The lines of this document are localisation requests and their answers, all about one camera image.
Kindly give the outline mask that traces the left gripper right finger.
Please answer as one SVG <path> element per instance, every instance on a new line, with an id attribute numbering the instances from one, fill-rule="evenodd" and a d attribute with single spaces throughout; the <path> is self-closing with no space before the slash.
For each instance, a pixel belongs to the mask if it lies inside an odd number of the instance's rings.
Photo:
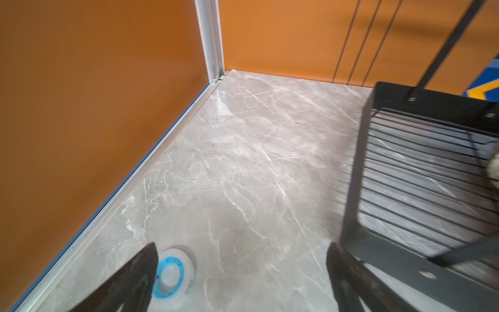
<path id="1" fill-rule="evenodd" d="M 416 310 L 337 243 L 327 250 L 326 267 L 339 311 Z"/>

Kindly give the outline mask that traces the brown floral patterned bowl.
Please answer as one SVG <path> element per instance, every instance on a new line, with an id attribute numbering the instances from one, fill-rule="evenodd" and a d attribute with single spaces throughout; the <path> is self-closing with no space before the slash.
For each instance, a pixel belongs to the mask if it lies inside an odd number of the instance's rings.
<path id="1" fill-rule="evenodd" d="M 499 147 L 498 142 L 493 146 L 491 156 L 487 163 L 486 174 L 489 178 L 491 184 L 499 189 L 498 179 L 499 179 Z"/>

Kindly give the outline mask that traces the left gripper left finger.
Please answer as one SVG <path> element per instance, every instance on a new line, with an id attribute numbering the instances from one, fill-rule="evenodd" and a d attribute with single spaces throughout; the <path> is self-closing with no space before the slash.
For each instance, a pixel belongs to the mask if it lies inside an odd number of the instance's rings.
<path id="1" fill-rule="evenodd" d="M 152 299 L 159 257 L 147 244 L 72 311 L 146 311 Z"/>

